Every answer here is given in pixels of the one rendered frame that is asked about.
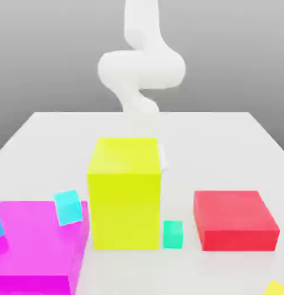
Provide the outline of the small green cube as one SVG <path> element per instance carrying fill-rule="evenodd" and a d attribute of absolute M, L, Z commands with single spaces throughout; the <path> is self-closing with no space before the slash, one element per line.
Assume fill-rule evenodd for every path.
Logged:
<path fill-rule="evenodd" d="M 163 247 L 168 249 L 182 249 L 183 247 L 183 222 L 164 221 Z"/>

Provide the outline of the small cyan cube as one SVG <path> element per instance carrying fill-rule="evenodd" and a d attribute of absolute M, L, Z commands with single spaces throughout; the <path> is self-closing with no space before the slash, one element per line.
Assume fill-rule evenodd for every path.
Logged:
<path fill-rule="evenodd" d="M 54 202 L 60 226 L 82 221 L 82 206 L 76 190 L 55 194 Z"/>

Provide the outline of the small yellow cube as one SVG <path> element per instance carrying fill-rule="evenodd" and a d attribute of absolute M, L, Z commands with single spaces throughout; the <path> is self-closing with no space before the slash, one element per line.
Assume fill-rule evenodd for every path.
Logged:
<path fill-rule="evenodd" d="M 284 295 L 284 285 L 272 280 L 264 292 L 264 295 Z"/>

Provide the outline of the large yellow box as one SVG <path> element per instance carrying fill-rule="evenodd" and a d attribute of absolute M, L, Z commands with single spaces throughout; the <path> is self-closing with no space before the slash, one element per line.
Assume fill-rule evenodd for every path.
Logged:
<path fill-rule="evenodd" d="M 99 138 L 87 172 L 97 250 L 158 249 L 161 166 L 155 138 Z"/>

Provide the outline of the large red box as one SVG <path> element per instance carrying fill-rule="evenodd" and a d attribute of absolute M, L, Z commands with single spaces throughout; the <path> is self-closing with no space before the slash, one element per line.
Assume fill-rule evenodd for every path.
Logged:
<path fill-rule="evenodd" d="M 280 229 L 257 191 L 195 191 L 203 251 L 274 251 Z"/>

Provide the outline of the large magenta box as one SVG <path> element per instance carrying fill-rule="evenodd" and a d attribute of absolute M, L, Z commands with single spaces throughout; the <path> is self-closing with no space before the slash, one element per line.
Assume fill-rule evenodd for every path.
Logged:
<path fill-rule="evenodd" d="M 60 226 L 53 201 L 0 202 L 0 295 L 75 295 L 89 235 L 82 221 Z"/>

